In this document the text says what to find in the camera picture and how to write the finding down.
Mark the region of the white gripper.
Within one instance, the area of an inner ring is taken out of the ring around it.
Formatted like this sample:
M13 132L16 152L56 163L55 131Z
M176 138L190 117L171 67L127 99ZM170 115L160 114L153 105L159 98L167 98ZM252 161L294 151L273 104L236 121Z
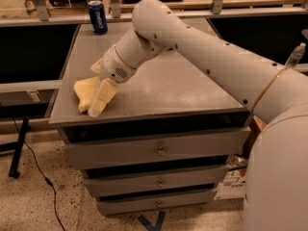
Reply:
M106 79L99 81L94 90L93 97L88 109L88 115L98 117L107 104L115 97L118 84L127 82L136 73L136 70L129 67L116 53L116 46L113 45L102 58L94 63L90 70L94 73L101 73Z

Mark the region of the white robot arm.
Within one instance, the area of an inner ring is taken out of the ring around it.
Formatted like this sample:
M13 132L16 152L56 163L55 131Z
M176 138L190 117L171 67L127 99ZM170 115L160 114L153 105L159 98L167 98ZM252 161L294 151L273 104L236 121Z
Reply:
M308 231L308 77L185 24L141 0L132 29L92 66L117 83L172 48L261 118L246 172L244 231Z

